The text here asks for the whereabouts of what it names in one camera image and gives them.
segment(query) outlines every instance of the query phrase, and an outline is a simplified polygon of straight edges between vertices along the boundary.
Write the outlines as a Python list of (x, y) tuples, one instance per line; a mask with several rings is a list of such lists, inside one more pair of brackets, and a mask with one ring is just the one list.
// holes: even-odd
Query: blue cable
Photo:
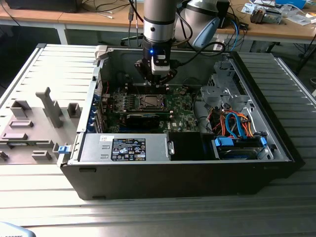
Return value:
[(244, 133), (242, 127), (241, 127), (240, 118), (239, 118), (236, 114), (234, 114), (234, 113), (229, 113), (229, 114), (226, 116), (225, 126), (226, 126), (227, 131), (228, 131), (234, 138), (237, 138), (236, 134), (234, 134), (234, 133), (231, 131), (231, 129), (229, 128), (229, 123), (228, 123), (228, 121), (229, 121), (229, 118), (230, 118), (231, 116), (235, 116), (235, 118), (236, 118), (236, 123), (237, 123), (237, 128), (238, 128), (239, 135), (240, 135), (243, 139), (247, 139), (247, 136), (246, 136), (246, 134)]
[(233, 51), (233, 49), (235, 48), (236, 43), (237, 43), (237, 41), (238, 41), (238, 34), (239, 34), (239, 32), (238, 32), (238, 27), (237, 27), (237, 24), (235, 23), (235, 21), (233, 21), (233, 20), (231, 19), (231, 22), (234, 24), (235, 29), (236, 29), (236, 39), (235, 39), (235, 43), (234, 43), (234, 45), (233, 45), (233, 47), (232, 47), (232, 49), (231, 49), (231, 51)]

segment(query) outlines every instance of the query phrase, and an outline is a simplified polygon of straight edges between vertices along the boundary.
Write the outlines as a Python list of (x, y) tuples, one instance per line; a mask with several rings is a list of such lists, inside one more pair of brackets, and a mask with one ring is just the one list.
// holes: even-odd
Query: motherboard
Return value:
[(104, 95), (102, 103), (108, 133), (199, 131), (192, 94), (183, 87), (126, 86)]

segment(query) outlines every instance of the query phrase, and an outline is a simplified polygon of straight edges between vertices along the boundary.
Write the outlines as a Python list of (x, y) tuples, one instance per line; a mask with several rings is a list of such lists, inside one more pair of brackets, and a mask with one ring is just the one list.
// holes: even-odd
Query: circuit board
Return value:
[[(118, 88), (107, 100), (106, 131), (120, 132), (192, 132), (199, 131), (191, 110), (191, 94), (183, 93), (181, 87), (171, 87), (167, 94), (129, 94)], [(129, 129), (128, 116), (148, 116), (159, 125), (150, 129)]]

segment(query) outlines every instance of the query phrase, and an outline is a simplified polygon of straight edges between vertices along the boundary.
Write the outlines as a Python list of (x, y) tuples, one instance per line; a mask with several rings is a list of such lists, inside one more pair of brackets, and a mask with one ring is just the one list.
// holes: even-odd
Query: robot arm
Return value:
[(170, 68), (170, 52), (178, 0), (144, 1), (143, 59), (138, 72), (152, 86), (162, 85), (177, 73)]

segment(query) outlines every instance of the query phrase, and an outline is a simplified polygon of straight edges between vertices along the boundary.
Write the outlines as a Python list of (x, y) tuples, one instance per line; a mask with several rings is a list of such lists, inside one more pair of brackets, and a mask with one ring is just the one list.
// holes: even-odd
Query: warning label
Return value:
[(146, 160), (145, 138), (113, 139), (111, 160), (113, 161)]

